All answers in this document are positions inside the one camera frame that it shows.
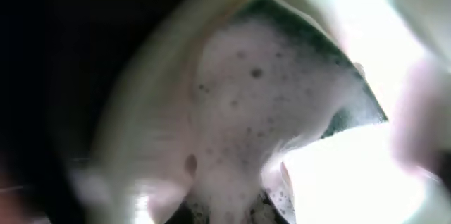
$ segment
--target black background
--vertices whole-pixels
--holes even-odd
[[[119,72],[182,0],[2,1],[0,154],[53,224],[86,223],[63,163],[89,157]],[[449,185],[449,155],[445,162]]]

